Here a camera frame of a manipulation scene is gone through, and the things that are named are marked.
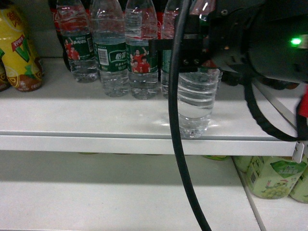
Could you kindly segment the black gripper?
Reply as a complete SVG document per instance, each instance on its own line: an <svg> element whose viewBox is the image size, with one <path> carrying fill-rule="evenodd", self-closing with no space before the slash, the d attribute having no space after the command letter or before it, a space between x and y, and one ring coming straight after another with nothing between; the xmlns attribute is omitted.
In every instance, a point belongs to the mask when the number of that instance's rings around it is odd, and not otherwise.
<svg viewBox="0 0 308 231"><path fill-rule="evenodd" d="M196 72L206 61L227 72L256 72L248 55L251 24L260 10L258 0L216 0L201 20L200 13L182 9L178 16L178 43L149 40L149 56L179 50L178 70Z"/></svg>

